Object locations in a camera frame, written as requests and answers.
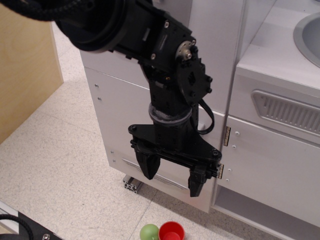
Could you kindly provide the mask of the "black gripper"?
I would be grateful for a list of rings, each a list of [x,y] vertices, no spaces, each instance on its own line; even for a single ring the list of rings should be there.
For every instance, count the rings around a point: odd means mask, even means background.
[[[201,135],[213,130],[213,121],[205,130],[199,130],[192,119],[178,125],[133,124],[128,127],[130,141],[143,175],[152,180],[161,159],[190,169],[188,188],[190,197],[199,197],[207,179],[218,177],[222,154]]]

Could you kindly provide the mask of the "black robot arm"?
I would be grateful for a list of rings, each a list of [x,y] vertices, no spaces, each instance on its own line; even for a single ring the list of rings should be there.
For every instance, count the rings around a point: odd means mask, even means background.
[[[82,51],[118,52],[135,59],[149,84],[152,124],[133,124],[131,147],[144,176],[153,179],[161,160],[189,169],[188,188],[198,197],[222,170],[222,154],[203,139],[214,126],[198,128],[199,108],[212,78],[198,55],[196,39],[181,22],[150,0],[4,0],[24,17],[55,22]]]

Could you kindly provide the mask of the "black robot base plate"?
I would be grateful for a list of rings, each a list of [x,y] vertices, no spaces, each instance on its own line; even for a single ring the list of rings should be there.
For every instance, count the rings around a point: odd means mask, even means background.
[[[63,240],[63,238],[58,236],[56,233],[54,233],[53,231],[51,231],[48,228],[45,228],[44,226],[42,226],[38,222],[32,220],[31,218],[24,215],[23,213],[18,212],[18,217],[21,218],[22,220],[24,220],[27,223],[27,225],[30,227],[30,229],[33,233],[34,240],[42,240],[43,236],[45,234],[50,236],[50,238],[49,238],[50,240]]]

